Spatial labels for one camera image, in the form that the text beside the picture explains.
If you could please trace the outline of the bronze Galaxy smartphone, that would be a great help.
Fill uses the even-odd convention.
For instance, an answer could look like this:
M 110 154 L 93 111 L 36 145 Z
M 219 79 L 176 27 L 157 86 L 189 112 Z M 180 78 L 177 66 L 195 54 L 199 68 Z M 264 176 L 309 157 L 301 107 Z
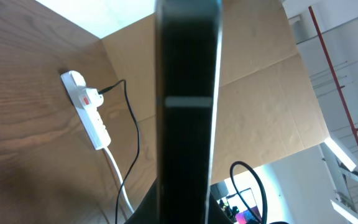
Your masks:
M 222 41 L 221 1 L 157 1 L 158 204 L 209 195 Z

